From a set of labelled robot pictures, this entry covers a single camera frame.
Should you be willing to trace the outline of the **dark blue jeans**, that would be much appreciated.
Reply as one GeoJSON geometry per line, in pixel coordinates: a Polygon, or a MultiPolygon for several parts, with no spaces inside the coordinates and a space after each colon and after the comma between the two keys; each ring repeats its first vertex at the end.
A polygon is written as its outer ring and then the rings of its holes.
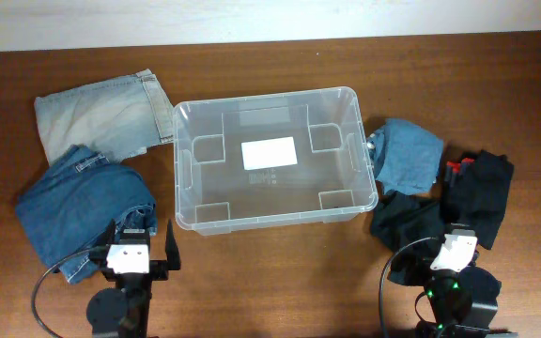
{"type": "Polygon", "coordinates": [[[102,245],[113,225],[158,232],[156,201],[132,168],[86,146],[72,146],[18,198],[16,215],[47,267],[70,254],[102,245]]]}

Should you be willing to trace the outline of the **light washed jeans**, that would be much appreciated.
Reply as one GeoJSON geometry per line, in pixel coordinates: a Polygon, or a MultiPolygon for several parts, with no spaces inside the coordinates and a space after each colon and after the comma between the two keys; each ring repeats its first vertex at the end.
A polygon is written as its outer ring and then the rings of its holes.
{"type": "Polygon", "coordinates": [[[173,106],[148,69],[37,97],[34,107],[48,163],[71,146],[120,162],[174,141],[173,106]]]}

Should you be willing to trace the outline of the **dark green-black shirt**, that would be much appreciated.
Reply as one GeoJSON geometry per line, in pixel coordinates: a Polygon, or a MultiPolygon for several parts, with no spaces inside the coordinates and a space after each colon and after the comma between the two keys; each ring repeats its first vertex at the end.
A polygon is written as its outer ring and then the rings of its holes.
{"type": "Polygon", "coordinates": [[[388,279],[404,286],[423,286],[431,277],[429,266],[437,256],[445,232],[440,202],[394,192],[378,203],[370,234],[394,253],[422,238],[394,259],[388,279]]]}

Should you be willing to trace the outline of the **blue t-shirt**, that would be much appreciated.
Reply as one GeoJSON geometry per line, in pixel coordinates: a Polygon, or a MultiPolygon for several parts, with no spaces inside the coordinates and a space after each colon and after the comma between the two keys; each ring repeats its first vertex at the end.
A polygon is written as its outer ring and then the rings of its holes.
{"type": "Polygon", "coordinates": [[[388,118],[366,144],[384,194],[428,193],[436,183],[444,142],[432,132],[404,119],[388,118]]]}

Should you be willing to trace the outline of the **black garment with red trim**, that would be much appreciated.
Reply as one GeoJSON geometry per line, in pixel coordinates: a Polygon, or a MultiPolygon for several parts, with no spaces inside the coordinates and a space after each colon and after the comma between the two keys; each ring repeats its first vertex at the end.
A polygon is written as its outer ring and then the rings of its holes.
{"type": "Polygon", "coordinates": [[[514,164],[485,150],[448,161],[443,179],[441,216],[467,225],[478,244],[490,250],[504,219],[514,164]]]}

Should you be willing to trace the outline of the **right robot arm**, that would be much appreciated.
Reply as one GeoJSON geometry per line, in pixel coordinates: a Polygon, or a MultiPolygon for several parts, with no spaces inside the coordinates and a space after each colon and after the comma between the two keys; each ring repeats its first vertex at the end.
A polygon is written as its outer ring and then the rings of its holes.
{"type": "Polygon", "coordinates": [[[434,320],[420,317],[416,338],[518,338],[516,332],[490,327],[501,288],[501,281],[478,267],[434,272],[416,298],[428,299],[434,320]]]}

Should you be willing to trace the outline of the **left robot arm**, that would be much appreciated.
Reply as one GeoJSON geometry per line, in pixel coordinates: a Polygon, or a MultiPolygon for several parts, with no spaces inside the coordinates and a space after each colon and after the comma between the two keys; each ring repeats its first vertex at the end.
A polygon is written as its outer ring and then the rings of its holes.
{"type": "Polygon", "coordinates": [[[97,242],[103,246],[91,253],[104,278],[114,283],[96,293],[86,307],[86,318],[94,337],[147,337],[152,284],[166,281],[181,269],[173,228],[167,226],[163,260],[150,257],[150,234],[145,229],[126,228],[117,233],[111,222],[97,242]]]}

